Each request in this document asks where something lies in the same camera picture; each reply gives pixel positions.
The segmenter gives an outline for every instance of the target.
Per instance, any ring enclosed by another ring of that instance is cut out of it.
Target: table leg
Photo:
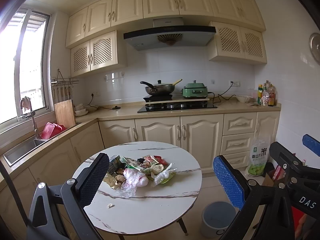
[[[188,235],[188,232],[187,232],[187,229],[186,229],[186,226],[184,225],[184,222],[182,220],[182,218],[180,218],[177,223],[179,223],[182,231],[184,232],[184,234],[187,236]]]

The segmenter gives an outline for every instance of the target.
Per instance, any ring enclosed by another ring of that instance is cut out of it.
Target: stack of bowls
[[[79,104],[76,106],[75,110],[76,116],[83,116],[88,113],[88,111],[83,107],[83,104]]]

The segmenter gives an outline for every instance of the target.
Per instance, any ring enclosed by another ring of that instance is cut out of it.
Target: white tile wall
[[[246,95],[248,88],[254,88],[254,67],[247,64],[211,62],[208,60],[206,47],[165,48],[148,51],[136,51],[127,45],[128,67],[116,70],[124,72],[124,78],[104,81],[106,73],[99,73],[84,79],[85,100],[91,100],[91,93],[99,91],[100,97],[93,99],[98,105],[117,102],[142,101],[148,94],[140,81],[157,83],[183,81],[176,86],[174,93],[196,80],[204,83],[211,92],[224,92],[229,87],[229,80],[240,81],[241,86],[231,88],[226,95]]]
[[[320,168],[320,158],[303,146],[306,133],[320,140],[320,66],[313,59],[309,37],[319,29],[298,0],[256,0],[266,25],[263,39],[268,64],[255,67],[255,85],[269,80],[282,103],[276,140]]]

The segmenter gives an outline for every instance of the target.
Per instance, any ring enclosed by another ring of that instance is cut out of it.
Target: pot handle
[[[146,85],[146,86],[150,87],[151,89],[155,89],[155,87],[152,84],[148,83],[148,82],[140,81],[140,84]]]

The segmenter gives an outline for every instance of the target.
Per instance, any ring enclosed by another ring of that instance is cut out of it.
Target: round table
[[[109,158],[113,155],[132,159],[159,155],[168,163],[173,163],[172,168],[177,168],[177,174],[155,187],[151,187],[149,181],[147,186],[138,187],[136,195],[128,199],[102,182],[91,204],[84,207],[94,226],[125,236],[157,231],[177,221],[186,233],[182,216],[196,201],[202,182],[200,166],[190,153],[168,143],[150,141],[125,143],[101,152],[108,154]],[[84,161],[73,178],[90,166],[99,153]],[[115,206],[108,208],[109,203]]]

